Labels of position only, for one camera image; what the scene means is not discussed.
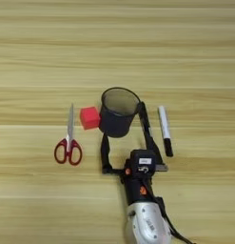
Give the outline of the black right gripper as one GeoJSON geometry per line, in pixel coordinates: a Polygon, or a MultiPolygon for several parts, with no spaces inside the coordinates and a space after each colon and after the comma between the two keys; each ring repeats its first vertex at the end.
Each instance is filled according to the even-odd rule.
{"type": "Polygon", "coordinates": [[[144,158],[126,160],[123,169],[113,169],[109,163],[109,142],[108,136],[104,133],[101,144],[102,173],[116,174],[120,177],[125,187],[128,205],[138,202],[156,203],[156,198],[151,188],[152,176],[156,172],[166,172],[167,165],[164,164],[159,148],[152,136],[147,137],[147,148],[152,150],[157,158],[148,158],[148,164],[143,164],[144,158]]]}

